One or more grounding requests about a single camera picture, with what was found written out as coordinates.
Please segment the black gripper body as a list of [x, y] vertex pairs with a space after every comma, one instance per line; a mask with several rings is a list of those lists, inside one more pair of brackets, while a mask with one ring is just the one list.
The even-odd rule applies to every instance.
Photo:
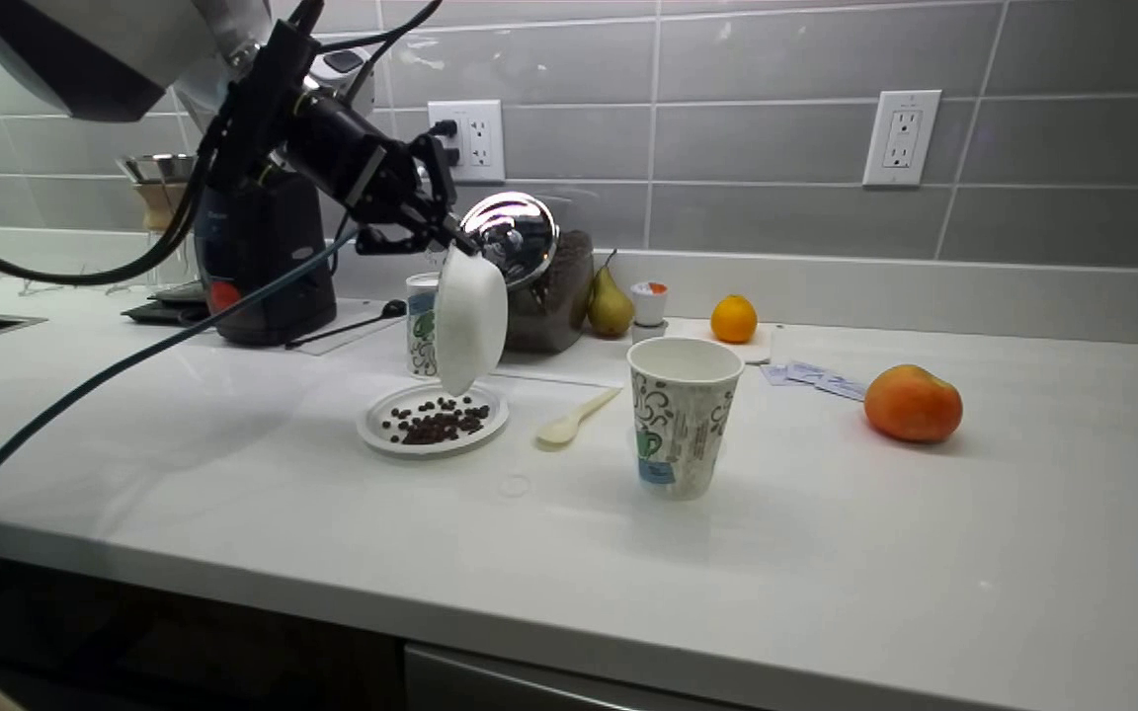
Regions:
[[423, 254], [410, 244], [410, 204], [447, 202], [454, 214], [454, 179], [437, 132], [398, 143], [326, 89], [293, 107], [282, 157], [352, 221], [398, 226], [404, 242], [380, 242], [380, 254]]

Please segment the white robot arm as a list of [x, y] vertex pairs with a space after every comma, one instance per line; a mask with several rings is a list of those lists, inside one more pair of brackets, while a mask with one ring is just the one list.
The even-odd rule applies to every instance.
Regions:
[[174, 89], [211, 131], [214, 192], [282, 163], [358, 221], [450, 244], [443, 147], [387, 138], [314, 73], [329, 56], [326, 2], [279, 15], [268, 0], [0, 0], [0, 67], [80, 123], [139, 123]]

